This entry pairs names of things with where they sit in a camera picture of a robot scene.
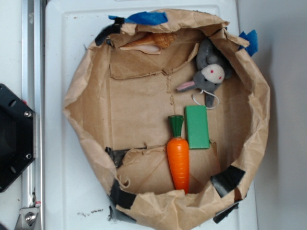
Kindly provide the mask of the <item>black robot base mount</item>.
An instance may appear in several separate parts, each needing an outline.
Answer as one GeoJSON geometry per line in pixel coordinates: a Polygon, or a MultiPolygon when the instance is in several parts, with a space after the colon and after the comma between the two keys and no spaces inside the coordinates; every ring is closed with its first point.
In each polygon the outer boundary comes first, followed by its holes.
{"type": "Polygon", "coordinates": [[[0,85],[0,191],[33,162],[34,111],[6,85],[0,85]]]}

